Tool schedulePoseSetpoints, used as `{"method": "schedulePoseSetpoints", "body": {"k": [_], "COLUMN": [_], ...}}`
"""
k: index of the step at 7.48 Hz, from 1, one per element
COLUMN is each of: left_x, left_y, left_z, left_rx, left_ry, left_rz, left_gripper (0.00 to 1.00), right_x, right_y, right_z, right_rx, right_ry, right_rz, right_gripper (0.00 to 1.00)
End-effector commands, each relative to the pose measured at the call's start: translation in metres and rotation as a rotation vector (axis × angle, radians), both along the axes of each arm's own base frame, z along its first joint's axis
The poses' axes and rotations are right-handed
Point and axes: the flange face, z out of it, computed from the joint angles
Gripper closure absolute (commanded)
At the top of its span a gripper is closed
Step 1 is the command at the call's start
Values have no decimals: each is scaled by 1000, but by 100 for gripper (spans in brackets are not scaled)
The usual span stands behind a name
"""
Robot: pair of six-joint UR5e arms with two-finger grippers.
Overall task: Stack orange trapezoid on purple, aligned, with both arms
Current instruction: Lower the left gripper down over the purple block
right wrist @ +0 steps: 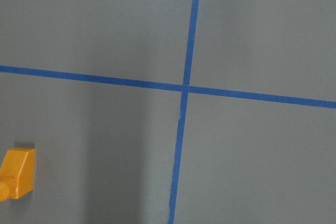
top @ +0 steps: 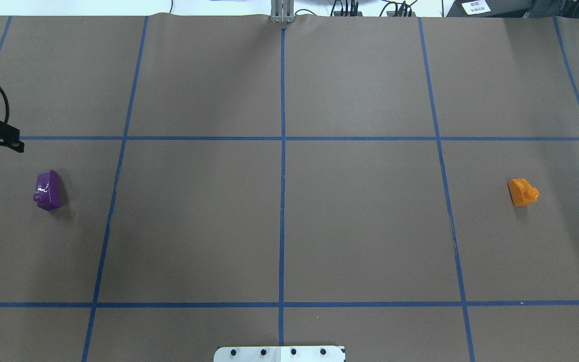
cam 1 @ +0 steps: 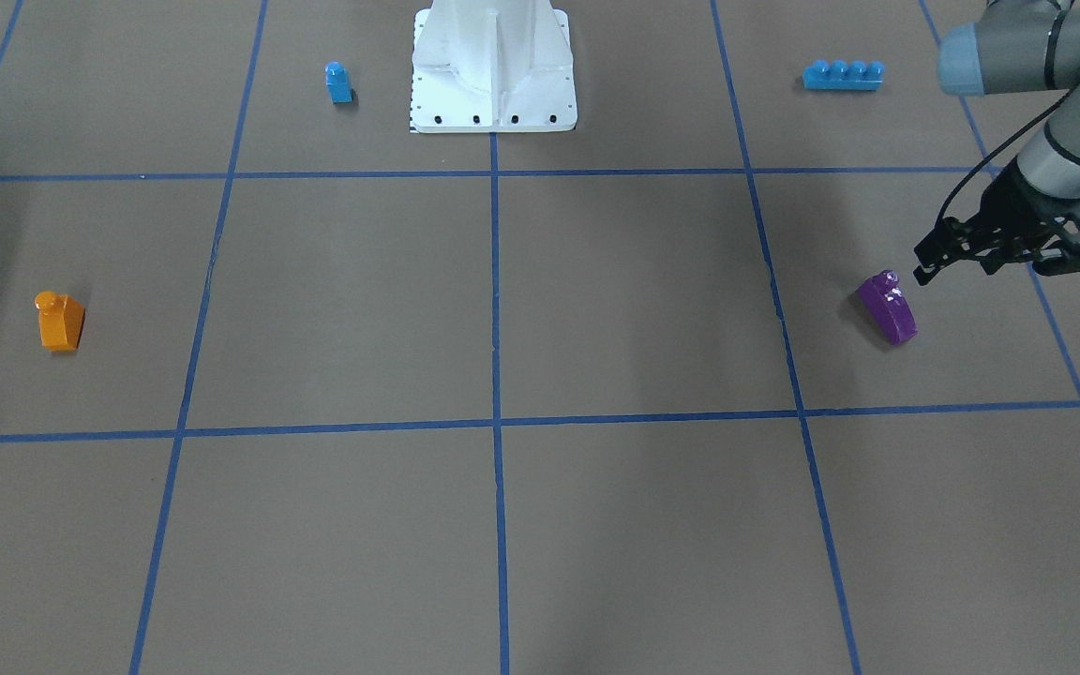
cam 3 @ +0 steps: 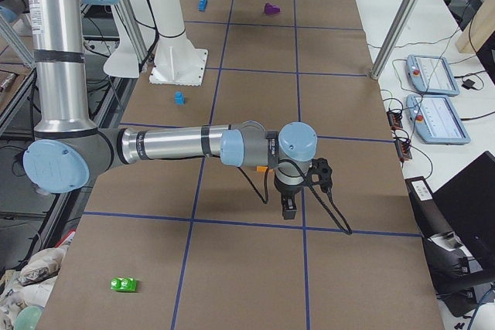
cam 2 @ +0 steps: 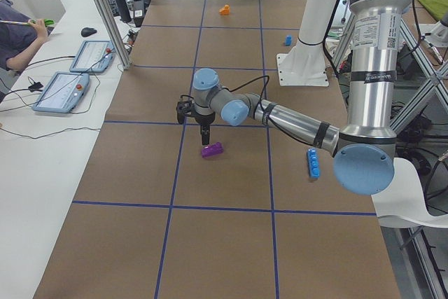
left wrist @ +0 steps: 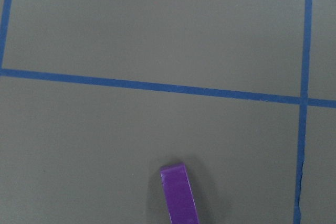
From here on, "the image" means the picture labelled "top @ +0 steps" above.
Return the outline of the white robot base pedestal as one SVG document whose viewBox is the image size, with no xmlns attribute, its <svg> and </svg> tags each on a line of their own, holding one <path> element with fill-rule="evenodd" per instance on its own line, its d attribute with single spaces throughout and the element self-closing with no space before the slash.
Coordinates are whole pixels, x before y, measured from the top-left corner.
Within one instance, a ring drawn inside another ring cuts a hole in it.
<svg viewBox="0 0 579 362">
<path fill-rule="evenodd" d="M 347 361 L 345 348 L 335 345 L 226 346 L 214 361 Z"/>
</svg>

